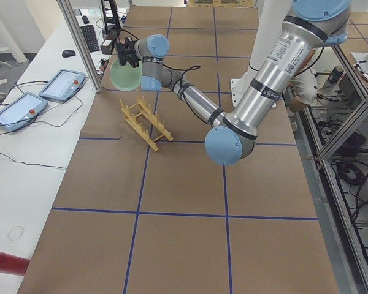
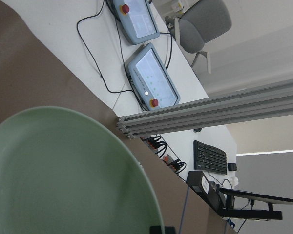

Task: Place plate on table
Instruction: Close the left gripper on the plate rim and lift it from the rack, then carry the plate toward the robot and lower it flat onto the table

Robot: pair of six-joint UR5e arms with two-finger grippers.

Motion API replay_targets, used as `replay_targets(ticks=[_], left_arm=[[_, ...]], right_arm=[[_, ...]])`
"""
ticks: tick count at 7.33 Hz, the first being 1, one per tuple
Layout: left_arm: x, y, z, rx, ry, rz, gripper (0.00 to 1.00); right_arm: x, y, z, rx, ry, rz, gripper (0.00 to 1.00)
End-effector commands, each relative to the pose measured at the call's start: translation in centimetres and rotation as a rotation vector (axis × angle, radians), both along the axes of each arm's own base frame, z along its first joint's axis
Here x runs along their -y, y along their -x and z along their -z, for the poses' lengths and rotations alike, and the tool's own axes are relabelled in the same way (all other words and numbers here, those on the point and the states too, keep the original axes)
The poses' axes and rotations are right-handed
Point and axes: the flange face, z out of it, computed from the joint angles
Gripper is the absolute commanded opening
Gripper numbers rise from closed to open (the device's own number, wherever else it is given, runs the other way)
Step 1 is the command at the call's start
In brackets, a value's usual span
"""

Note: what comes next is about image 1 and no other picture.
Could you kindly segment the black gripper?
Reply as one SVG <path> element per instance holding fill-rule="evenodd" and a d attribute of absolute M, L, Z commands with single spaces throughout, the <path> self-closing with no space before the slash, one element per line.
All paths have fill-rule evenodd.
<path fill-rule="evenodd" d="M 136 55 L 135 44 L 136 41 L 132 37 L 126 37 L 123 43 L 117 38 L 115 49 L 121 66 L 125 66 L 128 63 L 133 68 L 139 67 L 140 59 Z"/>

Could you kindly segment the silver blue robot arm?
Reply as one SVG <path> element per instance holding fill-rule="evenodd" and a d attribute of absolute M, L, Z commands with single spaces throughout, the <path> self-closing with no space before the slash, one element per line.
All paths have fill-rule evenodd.
<path fill-rule="evenodd" d="M 184 73 L 164 66 L 169 42 L 161 34 L 126 38 L 116 44 L 121 65 L 140 67 L 140 86 L 146 91 L 170 89 L 210 126 L 207 155 L 220 165 L 247 157 L 255 146 L 258 126 L 278 101 L 291 79 L 307 63 L 313 49 L 346 41 L 350 1 L 266 1 L 258 35 L 270 38 L 254 75 L 243 76 L 243 95 L 233 111 L 225 112 L 190 83 Z"/>

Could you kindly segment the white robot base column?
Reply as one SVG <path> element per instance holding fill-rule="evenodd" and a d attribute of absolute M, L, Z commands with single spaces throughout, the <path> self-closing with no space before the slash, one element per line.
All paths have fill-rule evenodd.
<path fill-rule="evenodd" d="M 292 7 L 292 0 L 254 1 L 259 26 L 255 37 L 248 70 L 240 79 L 231 80 L 232 104 L 237 106 L 250 82 L 260 71 L 263 62 L 282 33 L 282 21 Z"/>

